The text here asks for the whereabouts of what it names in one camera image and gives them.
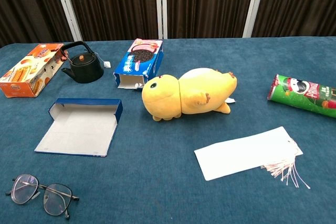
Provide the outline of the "green Pringles can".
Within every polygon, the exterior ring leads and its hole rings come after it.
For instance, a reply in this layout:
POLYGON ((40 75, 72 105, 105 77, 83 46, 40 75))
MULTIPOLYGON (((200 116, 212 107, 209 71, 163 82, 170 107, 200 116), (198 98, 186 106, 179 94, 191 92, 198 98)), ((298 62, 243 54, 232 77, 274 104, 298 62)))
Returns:
POLYGON ((267 100, 336 118, 336 88, 277 74, 267 100))

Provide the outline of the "blue Oreo cookie box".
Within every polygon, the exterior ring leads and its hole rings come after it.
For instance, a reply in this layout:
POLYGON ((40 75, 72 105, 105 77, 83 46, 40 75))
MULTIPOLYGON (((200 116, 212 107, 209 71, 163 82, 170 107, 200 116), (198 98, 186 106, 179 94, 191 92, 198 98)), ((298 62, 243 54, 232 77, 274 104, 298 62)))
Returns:
POLYGON ((137 38, 114 70, 117 87, 141 89, 156 77, 164 56, 162 44, 162 40, 137 38))

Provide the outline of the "blue cardboard box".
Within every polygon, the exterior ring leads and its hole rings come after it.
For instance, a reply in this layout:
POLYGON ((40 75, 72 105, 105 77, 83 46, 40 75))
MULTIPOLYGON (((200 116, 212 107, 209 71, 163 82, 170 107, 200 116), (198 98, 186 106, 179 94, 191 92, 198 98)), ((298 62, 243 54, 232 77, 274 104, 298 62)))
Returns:
POLYGON ((123 111, 120 99, 58 98, 34 152, 105 157, 123 111))

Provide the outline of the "black cast iron teapot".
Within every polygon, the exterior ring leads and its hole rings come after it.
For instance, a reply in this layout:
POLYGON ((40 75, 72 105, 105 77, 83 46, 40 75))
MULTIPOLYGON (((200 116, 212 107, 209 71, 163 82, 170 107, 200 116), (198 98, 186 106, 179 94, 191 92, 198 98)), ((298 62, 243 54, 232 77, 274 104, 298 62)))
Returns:
POLYGON ((100 79, 103 76, 104 70, 100 64, 97 55, 83 41, 76 41, 63 45, 60 49, 63 56, 69 48, 83 45, 87 52, 80 53, 72 58, 69 58, 70 68, 62 68, 62 72, 67 74, 77 83, 90 83, 100 79))

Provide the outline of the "blue table cloth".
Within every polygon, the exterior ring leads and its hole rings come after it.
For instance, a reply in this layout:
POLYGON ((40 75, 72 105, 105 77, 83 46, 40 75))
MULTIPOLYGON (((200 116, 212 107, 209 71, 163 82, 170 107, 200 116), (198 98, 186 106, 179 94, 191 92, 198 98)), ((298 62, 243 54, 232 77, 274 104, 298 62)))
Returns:
POLYGON ((276 74, 336 87, 335 37, 168 39, 159 74, 209 67, 238 79, 231 113, 155 122, 139 90, 116 87, 113 68, 89 84, 58 71, 36 98, 0 91, 0 223, 336 224, 336 119, 267 100, 276 74), (106 157, 35 153, 58 98, 120 99, 123 112, 106 157), (283 126, 303 155, 302 182, 254 168, 206 181, 194 151, 283 126), (70 219, 44 211, 43 194, 18 205, 5 195, 31 174, 80 197, 70 219))

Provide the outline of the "dark brown curtain panel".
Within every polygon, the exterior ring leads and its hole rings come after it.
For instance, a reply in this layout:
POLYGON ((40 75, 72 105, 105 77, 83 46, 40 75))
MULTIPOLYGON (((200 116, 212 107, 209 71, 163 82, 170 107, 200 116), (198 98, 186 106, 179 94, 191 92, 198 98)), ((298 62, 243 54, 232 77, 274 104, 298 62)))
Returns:
POLYGON ((61 0, 0 0, 0 48, 72 39, 61 0))
POLYGON ((167 0, 169 38, 243 35, 250 0, 167 0))
POLYGON ((71 0, 85 41, 157 39, 156 0, 71 0))
POLYGON ((336 0, 260 0, 252 36, 336 36, 336 0))

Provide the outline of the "orange biscuit box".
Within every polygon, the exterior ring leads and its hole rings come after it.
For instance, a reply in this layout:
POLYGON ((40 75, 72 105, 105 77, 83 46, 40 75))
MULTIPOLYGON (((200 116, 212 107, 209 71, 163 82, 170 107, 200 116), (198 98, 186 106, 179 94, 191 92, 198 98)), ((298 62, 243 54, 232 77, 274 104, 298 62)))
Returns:
POLYGON ((60 44, 39 44, 0 77, 0 89, 7 98, 35 98, 61 68, 66 57, 60 44))

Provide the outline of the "thin black metal eyeglasses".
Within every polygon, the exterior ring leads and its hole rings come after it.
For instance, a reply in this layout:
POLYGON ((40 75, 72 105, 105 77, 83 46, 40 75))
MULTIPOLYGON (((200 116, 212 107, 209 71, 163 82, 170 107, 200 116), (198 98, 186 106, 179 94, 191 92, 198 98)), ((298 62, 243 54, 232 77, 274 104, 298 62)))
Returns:
POLYGON ((70 203, 80 200, 80 197, 74 195, 68 186, 60 183, 43 185, 36 176, 31 174, 20 174, 13 178, 12 181, 13 186, 5 195, 10 196, 14 203, 23 205, 37 198, 42 189, 44 190, 43 208, 51 216, 64 215, 69 220, 70 203))

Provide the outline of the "white screen frame post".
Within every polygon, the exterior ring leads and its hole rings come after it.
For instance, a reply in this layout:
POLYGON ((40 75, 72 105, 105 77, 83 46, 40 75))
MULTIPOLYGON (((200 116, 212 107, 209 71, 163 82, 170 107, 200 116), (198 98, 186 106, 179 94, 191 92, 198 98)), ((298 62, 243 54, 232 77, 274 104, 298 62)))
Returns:
POLYGON ((159 39, 168 39, 167 0, 156 0, 159 39))
POLYGON ((252 36, 259 4, 260 0, 250 0, 244 31, 242 35, 243 38, 250 38, 252 36))
POLYGON ((74 41, 82 40, 76 14, 71 0, 60 0, 74 41))

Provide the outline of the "yellow plush duck toy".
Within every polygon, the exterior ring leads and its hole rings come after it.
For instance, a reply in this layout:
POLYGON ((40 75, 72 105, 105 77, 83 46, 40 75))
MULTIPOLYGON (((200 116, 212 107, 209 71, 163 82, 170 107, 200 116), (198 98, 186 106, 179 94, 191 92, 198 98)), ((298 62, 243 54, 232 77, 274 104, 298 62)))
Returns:
POLYGON ((210 111, 229 114, 226 100, 237 83, 232 72, 222 73, 211 68, 192 69, 180 78, 164 74, 144 85, 142 101, 155 121, 210 111))

